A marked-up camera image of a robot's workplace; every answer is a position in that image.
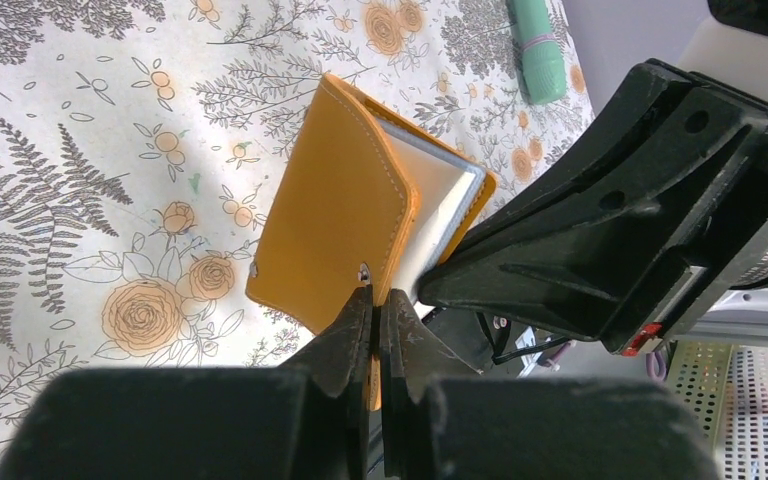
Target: orange rose print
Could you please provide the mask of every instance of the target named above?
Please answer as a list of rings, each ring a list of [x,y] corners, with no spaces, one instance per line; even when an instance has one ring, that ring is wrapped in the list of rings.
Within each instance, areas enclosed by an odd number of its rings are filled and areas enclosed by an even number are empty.
[[[186,233],[195,222],[193,208],[184,202],[172,202],[163,212],[163,229],[169,235]]]
[[[543,142],[539,138],[534,137],[528,141],[528,155],[535,162],[543,160]]]
[[[369,44],[383,55],[396,55],[404,47],[404,39],[399,32],[396,15],[380,3],[372,3],[366,10],[364,19],[366,36]]]
[[[175,288],[186,298],[218,300],[231,291],[235,281],[231,260],[211,255],[193,263]]]
[[[520,147],[514,149],[511,153],[511,166],[514,169],[514,175],[522,181],[531,180],[531,174],[534,171],[534,165],[531,163],[531,156]]]
[[[570,68],[570,85],[578,93],[584,93],[587,90],[587,85],[584,83],[584,73],[581,72],[581,67],[578,65],[573,65]]]
[[[519,128],[523,130],[528,128],[528,114],[525,113],[525,110],[520,110],[519,115],[517,115],[517,119],[519,121]]]
[[[159,278],[137,280],[113,290],[101,314],[105,335],[141,357],[171,344],[181,330],[181,297]]]
[[[422,29],[422,10],[415,2],[402,2],[396,13],[399,26],[408,32],[418,32]]]

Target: wallet stitching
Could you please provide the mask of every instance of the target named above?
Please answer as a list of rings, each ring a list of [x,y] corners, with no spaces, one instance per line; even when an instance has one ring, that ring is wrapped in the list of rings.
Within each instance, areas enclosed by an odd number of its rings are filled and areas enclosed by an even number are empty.
[[[396,185],[396,180],[393,179],[392,173],[390,173],[390,169],[387,167],[387,162],[384,161],[384,157],[381,155],[381,151],[378,149],[378,145],[376,144],[375,138],[373,138],[372,134],[369,133],[369,129],[366,128],[366,125],[355,115],[355,112],[352,111],[352,109],[349,108],[348,105],[343,103],[340,98],[335,95],[333,92],[331,92],[331,89],[328,87],[328,84],[323,83],[322,86],[324,87],[324,90],[328,95],[331,95],[331,97],[337,101],[340,105],[343,106],[343,108],[346,109],[349,114],[351,114],[352,117],[358,122],[358,125],[363,129],[364,133],[366,133],[366,136],[369,137],[369,139],[372,141],[372,146],[375,148],[375,153],[378,155],[378,160],[381,162],[381,166],[384,167],[384,172],[387,174],[387,178],[390,179],[390,183],[393,185],[393,190],[396,191],[396,193],[399,194],[399,198],[402,200],[402,210],[399,212],[399,215],[396,217],[396,223],[393,225],[393,231],[390,233],[390,244],[387,246],[387,250],[384,252],[384,260],[381,262],[381,275],[384,274],[384,269],[387,267],[387,257],[390,256],[390,252],[393,249],[393,244],[396,242],[396,232],[399,230],[399,222],[402,221],[402,217],[405,215],[405,209],[407,208],[405,205],[405,195],[399,190],[399,186]]]

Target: metal mesh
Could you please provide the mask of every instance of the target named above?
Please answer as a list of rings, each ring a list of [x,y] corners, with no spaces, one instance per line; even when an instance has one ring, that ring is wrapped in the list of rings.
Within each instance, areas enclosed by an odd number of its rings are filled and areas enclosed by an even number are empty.
[[[678,342],[666,384],[699,420],[714,448],[723,409],[731,345]]]
[[[716,448],[722,477],[768,479],[768,348],[738,348],[728,382]]]

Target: green cylinder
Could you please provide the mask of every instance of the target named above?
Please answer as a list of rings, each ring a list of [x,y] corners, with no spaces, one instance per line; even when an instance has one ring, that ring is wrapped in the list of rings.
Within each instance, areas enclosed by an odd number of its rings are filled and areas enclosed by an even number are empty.
[[[522,49],[522,76],[531,103],[554,102],[566,94],[564,56],[552,27],[544,0],[514,0],[514,15]]]

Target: floral tablecloth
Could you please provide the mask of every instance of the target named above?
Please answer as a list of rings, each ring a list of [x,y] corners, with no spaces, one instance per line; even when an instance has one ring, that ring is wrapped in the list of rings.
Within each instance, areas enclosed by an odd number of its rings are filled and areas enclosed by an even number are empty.
[[[0,452],[68,370],[310,340],[243,292],[324,72],[496,172],[485,216],[528,186],[593,115],[548,4],[569,93],[537,107],[504,0],[0,0]]]

